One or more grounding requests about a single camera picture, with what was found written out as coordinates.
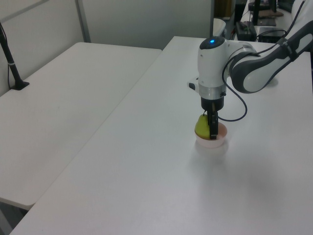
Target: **yellow fruit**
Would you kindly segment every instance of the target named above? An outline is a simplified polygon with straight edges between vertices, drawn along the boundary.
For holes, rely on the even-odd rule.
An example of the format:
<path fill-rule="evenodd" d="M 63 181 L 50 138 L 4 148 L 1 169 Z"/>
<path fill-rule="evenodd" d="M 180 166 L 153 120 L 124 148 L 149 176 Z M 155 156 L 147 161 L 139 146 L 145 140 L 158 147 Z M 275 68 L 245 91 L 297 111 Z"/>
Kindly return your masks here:
<path fill-rule="evenodd" d="M 199 117 L 196 123 L 195 132 L 202 139 L 210 139 L 210 128 L 207 124 L 207 115 L 201 115 Z"/>

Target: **small bowl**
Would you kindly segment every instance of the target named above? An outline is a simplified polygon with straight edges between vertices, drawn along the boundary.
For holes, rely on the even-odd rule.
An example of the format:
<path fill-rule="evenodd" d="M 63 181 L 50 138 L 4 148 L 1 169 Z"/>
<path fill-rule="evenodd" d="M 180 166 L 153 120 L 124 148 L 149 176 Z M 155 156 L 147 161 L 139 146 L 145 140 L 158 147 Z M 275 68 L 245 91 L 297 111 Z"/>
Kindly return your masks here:
<path fill-rule="evenodd" d="M 224 143 L 226 134 L 227 134 L 226 126 L 219 122 L 219 133 L 217 135 L 216 140 L 205 140 L 199 137 L 197 134 L 196 134 L 196 139 L 197 139 L 197 142 L 203 147 L 217 148 Z"/>

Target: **white wall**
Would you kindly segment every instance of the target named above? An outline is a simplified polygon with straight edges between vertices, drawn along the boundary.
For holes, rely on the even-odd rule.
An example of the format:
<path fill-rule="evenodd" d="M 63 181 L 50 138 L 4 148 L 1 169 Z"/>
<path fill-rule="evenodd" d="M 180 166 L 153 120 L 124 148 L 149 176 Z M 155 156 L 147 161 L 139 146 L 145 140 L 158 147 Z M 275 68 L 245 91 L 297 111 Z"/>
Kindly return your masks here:
<path fill-rule="evenodd" d="M 211 0 L 80 0 L 93 43 L 164 49 L 173 36 L 209 36 Z"/>
<path fill-rule="evenodd" d="M 83 41 L 75 0 L 49 0 L 2 26 L 23 80 L 76 42 Z M 7 91 L 7 61 L 0 49 L 0 95 Z"/>

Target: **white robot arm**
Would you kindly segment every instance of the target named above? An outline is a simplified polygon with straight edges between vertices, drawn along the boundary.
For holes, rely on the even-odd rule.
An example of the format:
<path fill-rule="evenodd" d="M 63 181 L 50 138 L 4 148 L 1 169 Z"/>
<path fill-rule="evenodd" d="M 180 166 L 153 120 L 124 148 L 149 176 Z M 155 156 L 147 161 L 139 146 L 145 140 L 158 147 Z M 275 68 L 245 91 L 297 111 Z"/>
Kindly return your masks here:
<path fill-rule="evenodd" d="M 313 0 L 303 1 L 301 6 L 287 36 L 263 53 L 257 53 L 249 43 L 228 41 L 222 37 L 212 37 L 201 43 L 198 53 L 198 83 L 189 83 L 189 87 L 199 91 L 201 106 L 209 117 L 211 139 L 215 139 L 218 134 L 217 111 L 224 106 L 225 81 L 228 76 L 239 92 L 258 92 L 280 70 L 312 47 Z"/>

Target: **black cable clamp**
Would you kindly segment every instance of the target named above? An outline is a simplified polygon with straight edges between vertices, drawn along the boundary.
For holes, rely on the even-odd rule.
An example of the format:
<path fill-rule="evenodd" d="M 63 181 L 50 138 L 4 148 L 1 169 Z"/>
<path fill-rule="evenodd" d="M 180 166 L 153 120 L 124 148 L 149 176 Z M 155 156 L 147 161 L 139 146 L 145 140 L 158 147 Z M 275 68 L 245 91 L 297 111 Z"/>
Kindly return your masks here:
<path fill-rule="evenodd" d="M 298 53 L 289 45 L 289 42 L 286 38 L 281 38 L 277 44 L 279 44 L 291 61 L 295 61 L 299 55 Z"/>

